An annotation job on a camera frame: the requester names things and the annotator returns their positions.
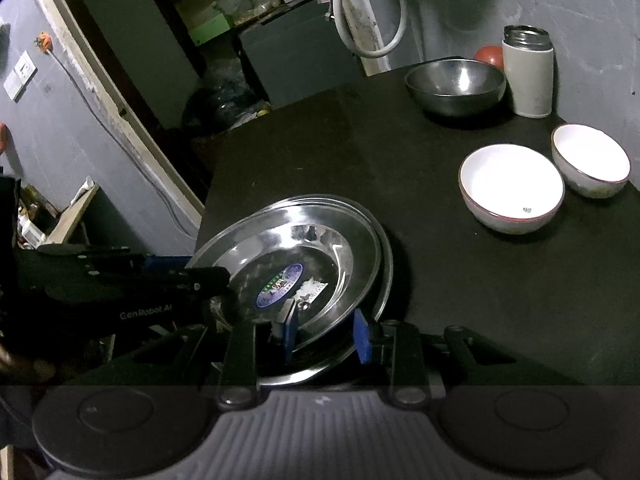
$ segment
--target wooden board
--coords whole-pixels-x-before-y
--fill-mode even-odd
[[[58,225],[53,229],[44,244],[64,244],[68,242],[78,223],[82,219],[82,215],[89,207],[91,200],[100,189],[100,186],[94,184],[78,201],[72,206],[67,207],[60,215]]]
[[[0,450],[0,479],[14,480],[14,446],[6,446]]]

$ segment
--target green box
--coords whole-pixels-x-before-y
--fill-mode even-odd
[[[221,13],[215,18],[207,20],[202,25],[192,28],[189,31],[189,36],[193,40],[193,43],[201,45],[219,36],[223,32],[228,31],[231,27],[233,27],[233,22]]]

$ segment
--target white hose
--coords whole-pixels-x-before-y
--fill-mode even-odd
[[[402,36],[406,30],[406,24],[408,21],[408,12],[406,8],[406,0],[398,0],[400,2],[400,25],[398,25],[398,31],[394,38],[389,41],[387,46],[380,48],[379,50],[363,50],[359,46],[357,46],[353,40],[351,39],[351,35],[347,30],[346,24],[344,23],[344,13],[342,8],[342,0],[334,0],[334,17],[335,17],[335,28],[338,30],[338,34],[340,35],[340,39],[344,43],[349,50],[351,50],[354,54],[360,57],[366,57],[368,59],[375,59],[377,57],[386,56],[389,52],[395,49],[402,40]]]

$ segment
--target light switch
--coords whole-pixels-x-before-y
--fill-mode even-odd
[[[33,64],[33,61],[29,57],[29,54],[27,54],[26,50],[20,56],[18,63],[15,64],[14,71],[17,73],[23,85],[27,84],[27,81],[36,71],[36,66]]]
[[[31,76],[36,72],[36,66],[33,64],[31,57],[25,50],[18,63],[15,64],[14,69],[9,72],[9,75],[4,80],[4,90],[7,95],[15,101],[20,95],[20,91],[28,83]]]

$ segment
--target metal bowl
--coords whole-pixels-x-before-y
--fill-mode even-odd
[[[337,326],[369,293],[381,249],[367,217],[340,203],[285,203],[249,216],[212,238],[189,267],[222,266],[233,297],[216,313],[229,326],[273,320],[306,283],[315,293],[298,311],[296,350]]]
[[[497,105],[507,79],[499,68],[463,58],[437,59],[404,77],[409,94],[425,112],[450,118],[479,114]]]

